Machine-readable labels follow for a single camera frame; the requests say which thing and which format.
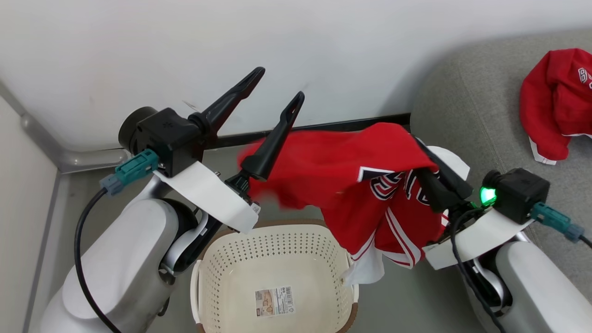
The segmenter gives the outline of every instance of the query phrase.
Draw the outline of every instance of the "gray floor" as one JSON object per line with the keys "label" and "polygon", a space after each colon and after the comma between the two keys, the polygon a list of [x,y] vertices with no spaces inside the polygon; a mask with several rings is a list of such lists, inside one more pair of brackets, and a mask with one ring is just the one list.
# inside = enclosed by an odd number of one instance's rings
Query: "gray floor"
{"label": "gray floor", "polygon": [[[240,148],[224,148],[208,151],[204,163],[212,170],[221,172],[226,179],[237,171],[236,155]],[[60,246],[69,254],[76,221],[84,205],[98,190],[98,180],[110,170],[85,172],[70,176],[70,189],[65,216],[64,232]],[[83,250],[120,214],[123,207],[144,186],[138,182],[126,188],[116,198],[102,199],[91,211],[85,224]],[[171,197],[182,200],[178,195]],[[261,220],[320,218],[315,207],[304,210],[281,210],[272,200],[261,202]],[[72,267],[71,255],[64,255],[60,267]],[[67,270],[56,272],[57,289],[63,283]],[[149,333],[195,332],[189,305],[189,278],[186,273],[178,278],[178,288],[171,297],[167,314],[157,318]],[[474,316],[458,272],[452,268],[434,271],[426,263],[412,270],[385,261],[385,276],[381,281],[360,287],[359,311],[351,333],[359,332],[484,332]]]}

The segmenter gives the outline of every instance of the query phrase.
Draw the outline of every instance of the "red jersey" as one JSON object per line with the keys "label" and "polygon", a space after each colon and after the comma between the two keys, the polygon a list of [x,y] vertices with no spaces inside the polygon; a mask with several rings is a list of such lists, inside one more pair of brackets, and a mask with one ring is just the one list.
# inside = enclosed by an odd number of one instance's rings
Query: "red jersey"
{"label": "red jersey", "polygon": [[[239,164],[259,145],[247,148]],[[415,139],[396,124],[378,123],[359,133],[294,132],[268,181],[251,180],[250,195],[273,193],[292,209],[321,208],[327,227],[355,261],[343,276],[346,282],[373,283],[384,274],[382,255],[412,268],[424,256],[421,248],[442,233],[446,217],[432,212],[413,171],[426,167],[437,174]]]}

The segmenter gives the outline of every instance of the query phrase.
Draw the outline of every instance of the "black cable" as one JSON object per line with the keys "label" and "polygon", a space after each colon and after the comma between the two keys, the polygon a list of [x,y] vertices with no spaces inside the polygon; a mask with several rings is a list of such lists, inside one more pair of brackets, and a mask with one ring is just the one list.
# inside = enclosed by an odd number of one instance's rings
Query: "black cable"
{"label": "black cable", "polygon": [[592,248],[592,242],[586,238],[584,235],[580,235],[580,240],[584,243],[586,243],[586,245],[588,245],[590,248]]}
{"label": "black cable", "polygon": [[82,272],[82,259],[80,254],[80,239],[82,236],[82,226],[88,216],[88,213],[91,211],[92,207],[99,201],[99,199],[107,193],[106,188],[102,188],[98,191],[95,196],[88,202],[82,214],[80,215],[80,219],[78,219],[78,225],[76,226],[76,235],[74,236],[74,266],[76,267],[76,275],[78,276],[78,282],[80,282],[80,288],[82,289],[82,293],[86,297],[88,304],[91,308],[95,311],[96,315],[99,317],[103,323],[109,327],[109,329],[113,333],[121,333],[115,325],[105,316],[105,314],[99,309],[99,306],[96,304],[95,299],[92,298],[91,292],[88,290],[88,286],[86,285],[86,280],[84,279],[84,273]]}
{"label": "black cable", "polygon": [[475,297],[479,300],[479,302],[483,306],[483,309],[485,310],[485,312],[487,312],[489,317],[491,317],[493,324],[500,330],[501,333],[506,333],[506,330],[504,329],[503,326],[501,326],[501,323],[497,319],[495,313],[493,313],[493,311],[491,310],[491,308],[487,304],[487,301],[485,301],[485,299],[483,298],[483,295],[481,295],[481,293],[477,289],[477,286],[471,280],[471,277],[469,276],[469,273],[467,273],[465,265],[461,260],[461,256],[458,254],[458,249],[456,248],[456,230],[458,229],[461,222],[465,218],[470,217],[470,215],[472,215],[476,212],[482,211],[482,210],[483,210],[482,208],[469,210],[467,212],[464,212],[456,220],[454,220],[454,222],[452,224],[451,236],[450,236],[450,242],[452,243],[452,253],[454,254],[454,257],[456,258],[456,261],[458,262],[458,268],[461,270],[461,274],[464,276],[466,283],[469,285],[469,287],[471,288],[473,293],[475,293]]}

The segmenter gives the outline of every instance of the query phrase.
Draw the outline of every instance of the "green light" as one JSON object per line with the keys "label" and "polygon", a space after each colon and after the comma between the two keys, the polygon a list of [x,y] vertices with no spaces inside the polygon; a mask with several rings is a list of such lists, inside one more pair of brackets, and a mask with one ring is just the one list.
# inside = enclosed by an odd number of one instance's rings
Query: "green light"
{"label": "green light", "polygon": [[491,206],[496,202],[496,198],[495,188],[481,187],[481,203],[483,206]]}

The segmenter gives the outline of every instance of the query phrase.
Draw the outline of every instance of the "white wall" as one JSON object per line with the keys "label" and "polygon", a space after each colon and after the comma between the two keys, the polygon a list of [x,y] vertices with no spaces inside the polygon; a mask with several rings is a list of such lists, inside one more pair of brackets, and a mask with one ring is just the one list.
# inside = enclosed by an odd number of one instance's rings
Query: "white wall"
{"label": "white wall", "polygon": [[204,109],[268,72],[222,134],[408,111],[433,62],[497,36],[592,25],[590,0],[4,0],[0,79],[70,149],[113,148],[144,105]]}
{"label": "white wall", "polygon": [[0,332],[22,332],[57,169],[0,98]]}

